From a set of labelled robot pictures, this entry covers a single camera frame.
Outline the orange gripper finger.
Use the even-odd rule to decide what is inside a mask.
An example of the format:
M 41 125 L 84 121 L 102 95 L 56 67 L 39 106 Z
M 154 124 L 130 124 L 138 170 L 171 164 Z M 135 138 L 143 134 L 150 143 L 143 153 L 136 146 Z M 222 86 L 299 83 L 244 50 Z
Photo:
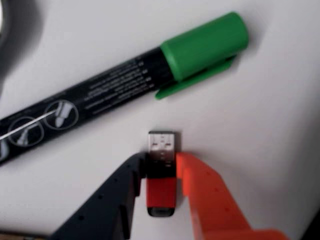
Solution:
M 176 175 L 188 198 L 196 240 L 286 240 L 274 229 L 253 229 L 223 178 L 190 153 L 176 154 Z

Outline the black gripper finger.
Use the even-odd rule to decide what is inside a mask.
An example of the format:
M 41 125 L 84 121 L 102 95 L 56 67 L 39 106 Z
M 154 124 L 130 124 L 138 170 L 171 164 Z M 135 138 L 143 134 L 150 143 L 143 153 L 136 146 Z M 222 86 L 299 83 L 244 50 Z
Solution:
M 49 238 L 51 240 L 128 240 L 135 199 L 145 178 L 147 154 L 129 157 Z

